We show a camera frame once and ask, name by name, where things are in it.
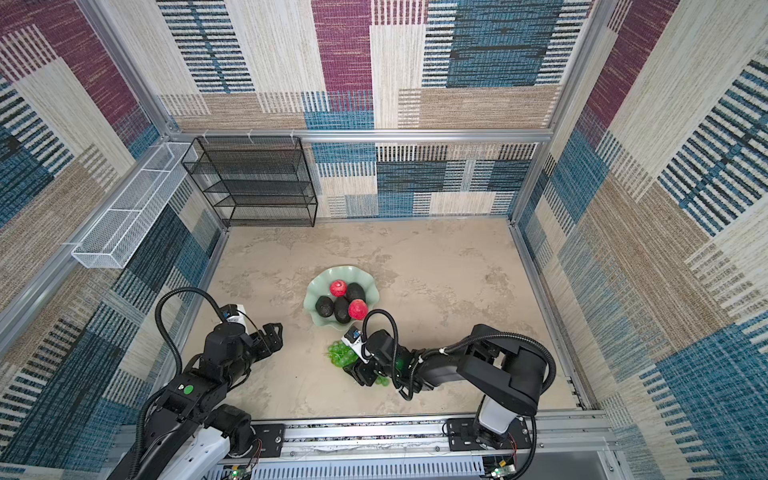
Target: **fruit bowl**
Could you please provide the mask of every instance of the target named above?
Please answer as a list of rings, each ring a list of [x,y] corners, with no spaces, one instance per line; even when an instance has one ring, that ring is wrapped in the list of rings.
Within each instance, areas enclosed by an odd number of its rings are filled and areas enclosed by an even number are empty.
[[[306,288],[306,296],[304,297],[304,310],[312,317],[312,321],[315,325],[330,325],[340,332],[344,332],[349,328],[352,322],[339,323],[333,315],[323,318],[318,314],[317,310],[315,310],[317,299],[321,296],[327,295],[331,297],[331,299],[335,298],[331,295],[330,291],[330,284],[334,280],[344,280],[347,285],[350,283],[359,283],[362,289],[366,291],[366,305],[369,310],[379,302],[379,291],[376,289],[376,281],[370,273],[364,272],[356,266],[351,265],[332,266],[316,276],[315,279],[310,282],[309,286]]]

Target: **white mesh basket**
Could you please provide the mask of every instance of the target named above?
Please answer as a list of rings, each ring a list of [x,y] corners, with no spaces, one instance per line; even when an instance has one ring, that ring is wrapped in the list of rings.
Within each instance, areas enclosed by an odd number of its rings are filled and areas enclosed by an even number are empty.
[[[187,172],[185,143],[166,143],[94,223],[72,256],[86,268],[125,268]]]

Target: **black mesh rack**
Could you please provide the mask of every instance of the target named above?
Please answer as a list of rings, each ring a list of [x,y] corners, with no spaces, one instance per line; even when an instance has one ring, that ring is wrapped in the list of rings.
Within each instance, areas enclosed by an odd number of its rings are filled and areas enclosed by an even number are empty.
[[[317,196],[299,138],[198,137],[182,164],[228,227],[315,225]]]

